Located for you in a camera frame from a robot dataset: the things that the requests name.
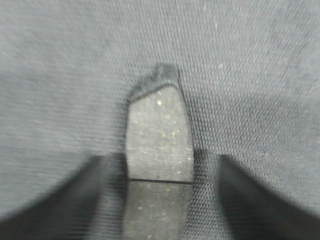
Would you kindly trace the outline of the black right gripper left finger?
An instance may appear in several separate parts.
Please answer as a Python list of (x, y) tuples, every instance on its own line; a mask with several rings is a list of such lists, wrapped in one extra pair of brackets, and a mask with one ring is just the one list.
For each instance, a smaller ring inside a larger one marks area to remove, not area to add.
[(2, 240), (86, 240), (105, 180), (119, 183), (124, 154), (92, 155), (50, 193), (1, 219)]

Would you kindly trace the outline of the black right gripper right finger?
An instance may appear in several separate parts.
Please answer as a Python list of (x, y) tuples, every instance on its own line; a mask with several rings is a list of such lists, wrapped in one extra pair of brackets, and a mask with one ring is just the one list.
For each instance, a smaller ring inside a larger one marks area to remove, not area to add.
[(220, 155), (218, 194), (235, 240), (318, 240), (320, 218), (269, 191)]

